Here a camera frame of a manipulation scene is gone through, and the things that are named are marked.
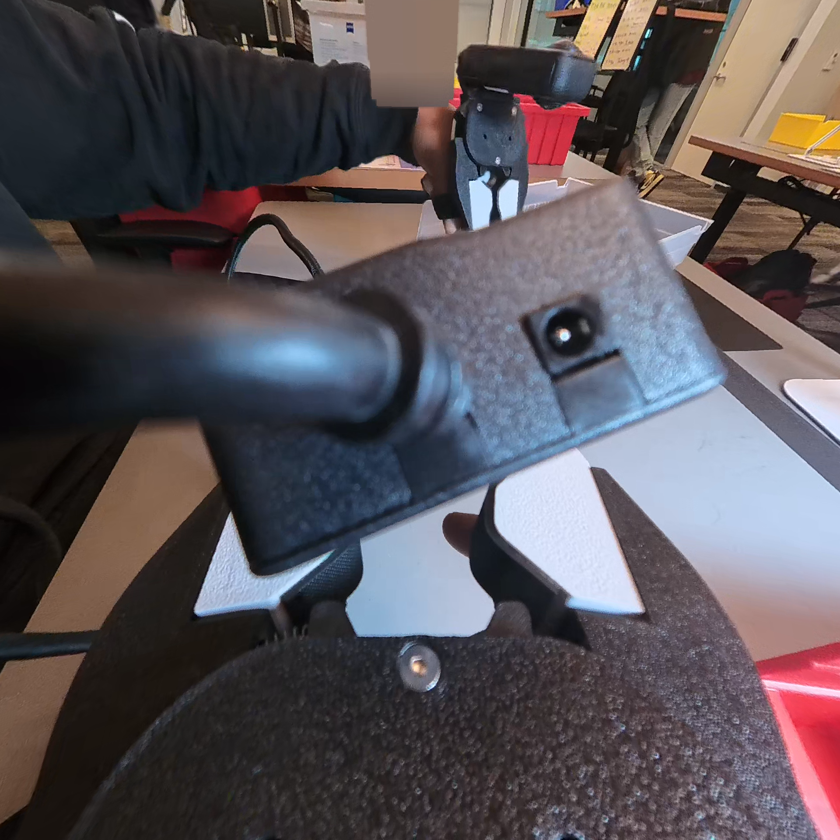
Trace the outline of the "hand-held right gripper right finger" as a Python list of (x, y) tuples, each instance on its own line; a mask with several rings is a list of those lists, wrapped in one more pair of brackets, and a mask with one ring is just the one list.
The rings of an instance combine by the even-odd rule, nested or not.
[(490, 486), (469, 567), (495, 607), (519, 603), (533, 634), (589, 648), (583, 615), (645, 615), (589, 463), (578, 451)]

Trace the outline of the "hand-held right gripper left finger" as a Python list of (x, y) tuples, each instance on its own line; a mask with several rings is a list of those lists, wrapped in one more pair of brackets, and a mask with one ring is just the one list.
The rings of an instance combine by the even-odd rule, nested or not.
[(346, 608), (363, 574), (359, 542), (269, 575), (252, 572), (227, 516), (194, 605), (198, 618), (266, 611), (281, 637), (303, 635), (319, 605)]

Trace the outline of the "clear plastic bin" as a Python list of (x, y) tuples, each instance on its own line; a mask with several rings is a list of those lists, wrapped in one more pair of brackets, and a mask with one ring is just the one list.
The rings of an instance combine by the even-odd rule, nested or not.
[[(589, 189), (587, 181), (563, 178), (535, 182), (528, 187), (523, 210), (525, 212), (543, 204), (561, 200)], [(658, 244), (672, 267), (678, 267), (695, 247), (700, 236), (707, 231), (711, 220), (677, 209), (641, 199), (649, 223), (654, 228)], [(445, 235), (444, 223), (438, 219), (431, 201), (423, 204), (416, 240), (439, 238)]]

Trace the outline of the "red plastic bin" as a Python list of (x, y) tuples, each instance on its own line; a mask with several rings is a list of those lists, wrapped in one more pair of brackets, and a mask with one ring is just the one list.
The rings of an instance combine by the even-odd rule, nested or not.
[(578, 123), (590, 115), (591, 109), (580, 103), (566, 103), (548, 110), (528, 95), (517, 94), (514, 98), (525, 120), (528, 163), (564, 165)]
[(821, 839), (839, 838), (839, 644), (756, 664), (795, 782)]

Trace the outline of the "person's left forearm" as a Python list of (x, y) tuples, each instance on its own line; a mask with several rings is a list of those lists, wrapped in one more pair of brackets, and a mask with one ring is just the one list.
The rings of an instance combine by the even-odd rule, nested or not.
[(410, 161), (415, 108), (380, 108), (363, 65), (244, 52), (108, 9), (2, 2), (2, 240), (31, 219), (184, 212), (206, 189)]

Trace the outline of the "person's left hand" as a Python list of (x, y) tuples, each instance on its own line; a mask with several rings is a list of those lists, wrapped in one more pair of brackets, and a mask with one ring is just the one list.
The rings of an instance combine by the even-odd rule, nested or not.
[(448, 190), (452, 165), (452, 137), (455, 112), (445, 108), (419, 108), (412, 132), (411, 146), (416, 165), (425, 173), (430, 195)]

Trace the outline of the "person's right hand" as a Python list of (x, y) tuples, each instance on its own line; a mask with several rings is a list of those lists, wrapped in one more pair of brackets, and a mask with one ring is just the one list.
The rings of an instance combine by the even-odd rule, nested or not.
[(451, 512), (442, 524), (443, 535), (448, 545), (465, 557), (469, 557), (474, 530), (479, 521), (476, 514)]

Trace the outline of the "person's dark clothing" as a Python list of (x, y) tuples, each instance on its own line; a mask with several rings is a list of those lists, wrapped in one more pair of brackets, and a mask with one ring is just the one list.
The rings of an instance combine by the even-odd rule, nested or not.
[(25, 630), (136, 427), (2, 436), (2, 633)]

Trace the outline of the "wooden background table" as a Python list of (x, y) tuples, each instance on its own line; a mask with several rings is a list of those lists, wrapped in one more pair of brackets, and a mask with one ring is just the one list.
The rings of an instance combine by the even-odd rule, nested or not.
[(818, 155), (792, 152), (779, 144), (745, 139), (719, 140), (693, 134), (689, 145), (710, 156), (701, 175), (727, 191), (709, 227), (689, 257), (705, 263), (747, 197), (798, 213), (805, 227), (818, 224), (839, 228), (838, 168), (822, 163)]

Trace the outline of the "red chair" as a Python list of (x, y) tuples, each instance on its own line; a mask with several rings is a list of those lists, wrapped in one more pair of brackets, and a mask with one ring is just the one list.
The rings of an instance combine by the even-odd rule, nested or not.
[(182, 213), (151, 206), (117, 216), (74, 219), (70, 225), (96, 263), (132, 262), (218, 274), (262, 198), (257, 186), (206, 190), (195, 208)]

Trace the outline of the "red bag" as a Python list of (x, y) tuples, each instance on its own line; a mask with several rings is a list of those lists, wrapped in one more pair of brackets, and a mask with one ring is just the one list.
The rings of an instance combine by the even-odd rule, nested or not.
[(796, 323), (807, 303), (816, 258), (798, 249), (774, 251), (751, 263), (745, 257), (707, 261), (704, 267), (788, 322)]

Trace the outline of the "white board stand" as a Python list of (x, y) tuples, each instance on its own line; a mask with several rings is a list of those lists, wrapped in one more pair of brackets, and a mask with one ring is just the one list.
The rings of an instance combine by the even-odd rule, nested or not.
[(839, 444), (839, 387), (839, 379), (790, 379), (782, 384), (782, 392)]

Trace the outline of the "yellow plastic bin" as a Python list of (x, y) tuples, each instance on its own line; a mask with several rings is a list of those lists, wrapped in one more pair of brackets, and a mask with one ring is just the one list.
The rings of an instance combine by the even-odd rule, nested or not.
[(800, 151), (839, 151), (839, 121), (823, 114), (785, 112), (780, 115), (769, 142)]

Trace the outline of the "yellow wall poster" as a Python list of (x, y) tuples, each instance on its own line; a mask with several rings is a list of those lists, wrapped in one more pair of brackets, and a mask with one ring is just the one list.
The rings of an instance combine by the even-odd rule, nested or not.
[(575, 47), (588, 59), (594, 60), (607, 30), (622, 1), (590, 1), (581, 26), (574, 38)]

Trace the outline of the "white wall poster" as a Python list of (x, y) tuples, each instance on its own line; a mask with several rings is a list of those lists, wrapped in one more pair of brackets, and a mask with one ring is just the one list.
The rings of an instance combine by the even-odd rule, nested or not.
[(658, 1), (627, 1), (601, 64), (603, 71), (629, 70)]

